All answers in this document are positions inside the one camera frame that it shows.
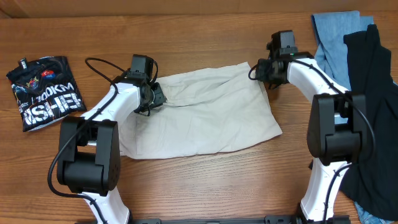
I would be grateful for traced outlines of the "beige cargo shorts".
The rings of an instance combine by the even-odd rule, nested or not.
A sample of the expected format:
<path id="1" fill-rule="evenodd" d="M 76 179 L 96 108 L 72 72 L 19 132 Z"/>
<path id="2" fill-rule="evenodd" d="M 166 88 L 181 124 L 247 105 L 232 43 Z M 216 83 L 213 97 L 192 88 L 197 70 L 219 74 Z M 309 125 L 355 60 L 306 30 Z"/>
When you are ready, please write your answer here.
<path id="1" fill-rule="evenodd" d="M 158 78 L 167 101 L 150 116 L 130 114 L 119 129 L 132 159 L 234 152 L 282 134 L 263 83 L 248 63 Z"/>

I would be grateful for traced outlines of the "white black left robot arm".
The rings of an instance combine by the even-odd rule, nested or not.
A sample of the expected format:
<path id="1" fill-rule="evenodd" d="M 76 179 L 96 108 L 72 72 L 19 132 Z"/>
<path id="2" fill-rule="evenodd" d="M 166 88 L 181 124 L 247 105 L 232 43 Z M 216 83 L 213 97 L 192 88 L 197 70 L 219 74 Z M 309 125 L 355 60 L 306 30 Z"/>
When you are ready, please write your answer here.
<path id="1" fill-rule="evenodd" d="M 108 93 L 79 117 L 61 123 L 57 180 L 82 198 L 96 223 L 132 223 L 117 183 L 121 172 L 119 126 L 130 114 L 149 116 L 165 103 L 160 84 L 148 78 L 117 77 Z"/>

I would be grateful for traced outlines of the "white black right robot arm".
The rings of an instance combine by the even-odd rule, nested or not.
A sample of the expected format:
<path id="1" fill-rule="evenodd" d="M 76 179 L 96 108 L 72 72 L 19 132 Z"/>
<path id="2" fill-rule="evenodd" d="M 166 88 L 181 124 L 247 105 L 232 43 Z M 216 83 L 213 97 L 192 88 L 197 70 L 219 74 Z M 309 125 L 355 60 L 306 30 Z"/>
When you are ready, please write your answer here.
<path id="1" fill-rule="evenodd" d="M 260 58 L 248 77 L 279 86 L 292 84 L 311 102 L 307 146 L 313 160 L 305 195 L 294 215 L 268 215 L 266 223 L 350 223 L 334 214 L 346 172 L 374 138 L 364 95 L 350 92 L 323 72 L 309 53 Z"/>

